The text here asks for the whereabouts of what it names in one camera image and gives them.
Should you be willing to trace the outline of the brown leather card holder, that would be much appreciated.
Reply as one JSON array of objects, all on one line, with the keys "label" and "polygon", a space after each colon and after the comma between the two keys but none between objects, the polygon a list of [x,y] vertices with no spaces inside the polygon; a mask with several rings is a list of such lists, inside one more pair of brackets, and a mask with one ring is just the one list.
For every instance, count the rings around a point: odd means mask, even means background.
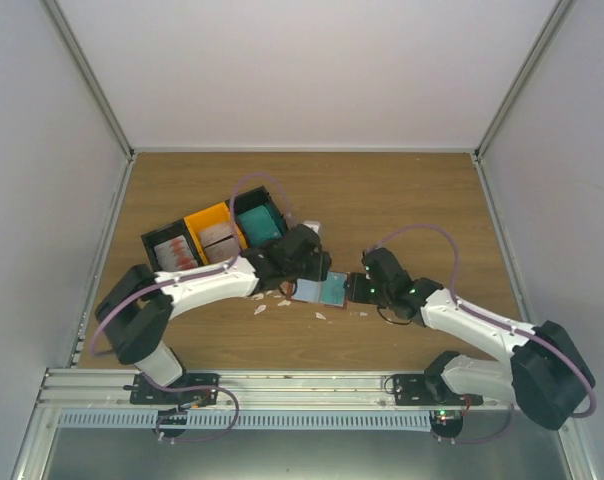
[{"label": "brown leather card holder", "polygon": [[[323,282],[314,282],[298,279],[295,282],[285,282],[278,291],[288,300],[318,304],[326,307],[338,308],[333,306],[327,306],[320,303],[320,291]],[[346,301],[342,308],[347,306],[347,295]]]}]

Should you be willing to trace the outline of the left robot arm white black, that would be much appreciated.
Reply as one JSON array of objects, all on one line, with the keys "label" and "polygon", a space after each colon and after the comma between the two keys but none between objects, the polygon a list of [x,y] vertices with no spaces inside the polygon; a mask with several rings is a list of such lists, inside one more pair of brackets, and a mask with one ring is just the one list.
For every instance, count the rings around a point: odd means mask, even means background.
[{"label": "left robot arm white black", "polygon": [[154,272],[131,267],[95,309],[98,327],[122,365],[133,365],[167,404],[185,398],[186,371],[163,336],[169,322],[198,307],[250,298],[301,280],[322,282],[331,267],[320,223],[305,221],[274,240],[219,263],[189,270]]}]

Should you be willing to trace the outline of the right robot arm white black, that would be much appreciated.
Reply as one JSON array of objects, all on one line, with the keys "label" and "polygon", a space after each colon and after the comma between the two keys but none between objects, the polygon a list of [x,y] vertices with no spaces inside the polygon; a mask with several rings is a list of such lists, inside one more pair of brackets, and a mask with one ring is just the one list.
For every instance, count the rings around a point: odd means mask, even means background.
[{"label": "right robot arm white black", "polygon": [[434,280],[413,279],[386,248],[365,252],[362,265],[363,272],[349,274],[345,282],[349,301],[390,311],[398,324],[444,332],[487,354],[479,360],[445,351],[433,360],[424,371],[433,403],[487,397],[518,407],[547,430],[594,413],[595,378],[561,325],[512,320],[460,299]]}]

